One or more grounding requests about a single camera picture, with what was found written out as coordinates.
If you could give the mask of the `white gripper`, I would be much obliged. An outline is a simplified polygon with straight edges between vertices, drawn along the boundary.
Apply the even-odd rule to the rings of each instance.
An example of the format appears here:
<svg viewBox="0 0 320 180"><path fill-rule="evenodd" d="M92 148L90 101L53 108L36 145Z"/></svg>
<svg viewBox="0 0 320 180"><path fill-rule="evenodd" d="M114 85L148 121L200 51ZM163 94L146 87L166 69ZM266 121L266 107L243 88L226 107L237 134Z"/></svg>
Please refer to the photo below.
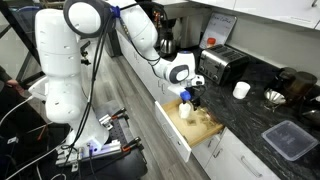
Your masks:
<svg viewBox="0 0 320 180"><path fill-rule="evenodd" d="M170 85L168 90L179 96L182 101L189 101L191 99L191 94L180 85ZM200 90L198 88L192 89L192 100L193 110L196 111L200 106Z"/></svg>

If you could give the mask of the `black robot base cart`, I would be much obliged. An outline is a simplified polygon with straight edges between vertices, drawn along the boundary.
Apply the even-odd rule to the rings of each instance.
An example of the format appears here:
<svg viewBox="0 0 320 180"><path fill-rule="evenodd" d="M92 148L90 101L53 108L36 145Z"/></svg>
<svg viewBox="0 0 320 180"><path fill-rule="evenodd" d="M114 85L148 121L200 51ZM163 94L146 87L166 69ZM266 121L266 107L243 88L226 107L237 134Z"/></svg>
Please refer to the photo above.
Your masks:
<svg viewBox="0 0 320 180"><path fill-rule="evenodd" d="M133 137L127 120L127 114L119 115L117 120L112 122L113 128L110 131L110 137L107 140L111 143L113 140L119 140L122 146L129 148L128 151L114 153L110 156L96 156L84 158L78 163L78 170L71 171L68 165L60 176L63 167L55 164L58 157L56 152L48 155L40 162L40 172L44 180L139 180L147 172L147 161L144 158L142 150L144 146L140 137Z"/></svg>

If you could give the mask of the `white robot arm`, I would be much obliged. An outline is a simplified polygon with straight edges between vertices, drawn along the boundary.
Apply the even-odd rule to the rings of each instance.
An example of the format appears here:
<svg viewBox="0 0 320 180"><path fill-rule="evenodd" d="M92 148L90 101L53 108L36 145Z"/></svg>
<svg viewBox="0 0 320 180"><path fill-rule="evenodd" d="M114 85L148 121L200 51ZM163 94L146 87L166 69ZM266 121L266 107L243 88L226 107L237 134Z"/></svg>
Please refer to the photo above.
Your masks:
<svg viewBox="0 0 320 180"><path fill-rule="evenodd" d="M178 52L172 61L159 56L154 49L157 30L135 0L66 0L61 10L42 9L35 16L35 36L41 68L48 79L46 116L72 127L66 140L71 147L91 146L101 151L108 139L109 132L98 122L82 92L79 40L112 30L125 35L154 74L169 82L169 90L182 100L191 99L188 87L204 83L204 77L195 73L191 52Z"/></svg>

